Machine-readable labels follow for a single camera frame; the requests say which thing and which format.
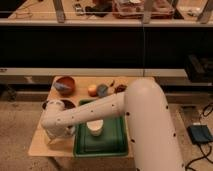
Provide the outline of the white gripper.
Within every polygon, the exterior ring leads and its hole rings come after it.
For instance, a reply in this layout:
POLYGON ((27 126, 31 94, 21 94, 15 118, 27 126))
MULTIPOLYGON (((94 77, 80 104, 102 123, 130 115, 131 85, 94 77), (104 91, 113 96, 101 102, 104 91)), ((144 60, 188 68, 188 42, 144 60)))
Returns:
POLYGON ((75 134, 75 127, 74 126, 47 127, 45 131, 50 139, 69 138, 75 134))

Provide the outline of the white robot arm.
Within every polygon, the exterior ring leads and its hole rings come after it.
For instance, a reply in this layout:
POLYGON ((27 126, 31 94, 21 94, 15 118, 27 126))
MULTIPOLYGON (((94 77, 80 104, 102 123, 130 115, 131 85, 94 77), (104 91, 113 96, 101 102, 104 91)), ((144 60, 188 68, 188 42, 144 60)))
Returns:
POLYGON ((51 100, 41 125, 55 138, 69 126, 121 115, 127 119, 136 171, 185 171, 166 96, 151 79, 136 79, 123 92, 68 110, 51 100))

